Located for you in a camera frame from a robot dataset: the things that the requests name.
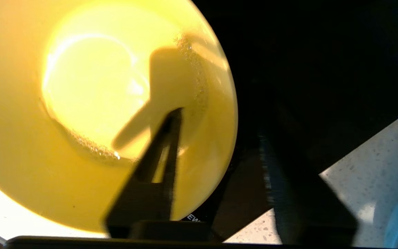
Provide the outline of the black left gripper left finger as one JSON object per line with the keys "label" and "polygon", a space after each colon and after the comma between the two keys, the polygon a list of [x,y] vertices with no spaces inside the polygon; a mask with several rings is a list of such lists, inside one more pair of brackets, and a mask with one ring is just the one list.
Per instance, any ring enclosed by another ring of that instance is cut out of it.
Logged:
{"label": "black left gripper left finger", "polygon": [[126,239],[140,221],[168,221],[175,189],[182,108],[170,111],[105,219],[111,238]]}

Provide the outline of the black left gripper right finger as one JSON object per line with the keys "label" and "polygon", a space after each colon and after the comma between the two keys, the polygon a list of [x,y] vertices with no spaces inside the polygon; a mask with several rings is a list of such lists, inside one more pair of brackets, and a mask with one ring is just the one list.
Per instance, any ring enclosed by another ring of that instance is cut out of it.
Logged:
{"label": "black left gripper right finger", "polygon": [[297,154],[259,134],[267,200],[284,245],[351,245],[358,222]]}

